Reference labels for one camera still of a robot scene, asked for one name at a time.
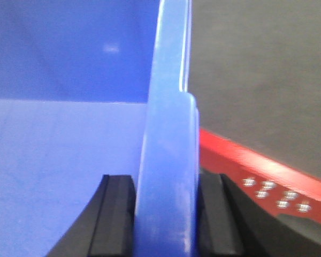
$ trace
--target blue surface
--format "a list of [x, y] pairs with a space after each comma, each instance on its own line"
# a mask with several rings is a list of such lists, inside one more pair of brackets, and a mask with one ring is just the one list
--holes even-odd
[[186, 93], [190, 1], [161, 1], [135, 220], [135, 256], [195, 250], [198, 114]]
[[145, 104], [0, 100], [0, 257], [44, 256], [102, 175], [137, 181]]
[[0, 0], [0, 98], [146, 102], [158, 1]]
[[190, 18], [189, 0], [0, 1], [0, 256], [47, 254], [105, 173], [137, 185], [134, 257], [194, 255]]

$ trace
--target gray background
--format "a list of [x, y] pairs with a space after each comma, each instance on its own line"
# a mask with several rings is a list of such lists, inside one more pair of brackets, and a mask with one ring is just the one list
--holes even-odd
[[193, 0], [201, 126], [321, 178], [321, 0]]

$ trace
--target screw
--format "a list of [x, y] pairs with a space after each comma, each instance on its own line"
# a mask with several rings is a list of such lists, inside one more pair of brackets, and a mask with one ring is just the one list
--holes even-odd
[[297, 198], [298, 194], [294, 191], [285, 191], [284, 196], [287, 200], [292, 201]]
[[272, 181], [263, 181], [263, 189], [265, 190], [271, 190], [276, 187], [276, 183]]
[[245, 178], [242, 181], [243, 181], [243, 185], [246, 187], [251, 187], [256, 185], [256, 181], [253, 178]]
[[308, 202], [299, 203], [297, 205], [297, 210], [301, 213], [307, 213], [311, 210], [311, 206], [308, 204]]
[[256, 193], [257, 193], [256, 197], [260, 198], [260, 199], [264, 199], [269, 195], [269, 193], [267, 191], [262, 191], [262, 190], [256, 191]]
[[286, 209], [289, 205], [290, 203], [288, 201], [277, 201], [277, 207], [280, 209]]

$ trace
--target red metal plate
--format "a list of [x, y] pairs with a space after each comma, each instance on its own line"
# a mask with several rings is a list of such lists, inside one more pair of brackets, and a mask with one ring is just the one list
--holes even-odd
[[321, 180], [200, 129], [201, 167], [227, 174], [271, 215], [288, 214], [321, 224]]

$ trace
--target blue wall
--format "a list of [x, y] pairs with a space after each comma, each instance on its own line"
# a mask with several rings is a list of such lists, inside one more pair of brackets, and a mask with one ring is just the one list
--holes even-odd
[[0, 99], [146, 102], [158, 0], [0, 1]]

